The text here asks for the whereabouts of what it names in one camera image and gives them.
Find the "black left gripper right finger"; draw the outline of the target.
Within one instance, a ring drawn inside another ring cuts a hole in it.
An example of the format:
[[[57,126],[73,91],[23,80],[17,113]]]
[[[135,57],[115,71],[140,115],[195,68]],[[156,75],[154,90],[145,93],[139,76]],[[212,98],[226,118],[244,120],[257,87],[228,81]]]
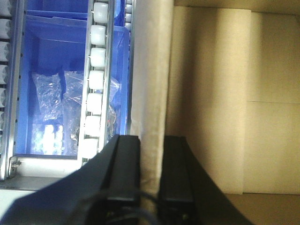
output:
[[[192,153],[186,139],[165,136],[158,216],[164,225],[250,225]]]

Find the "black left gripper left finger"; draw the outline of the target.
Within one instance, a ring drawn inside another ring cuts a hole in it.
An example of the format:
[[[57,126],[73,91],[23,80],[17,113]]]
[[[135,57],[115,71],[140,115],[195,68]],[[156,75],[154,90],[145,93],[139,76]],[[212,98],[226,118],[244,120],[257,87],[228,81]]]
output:
[[[3,225],[100,224],[110,211],[140,204],[140,140],[116,135],[69,176],[8,208]]]

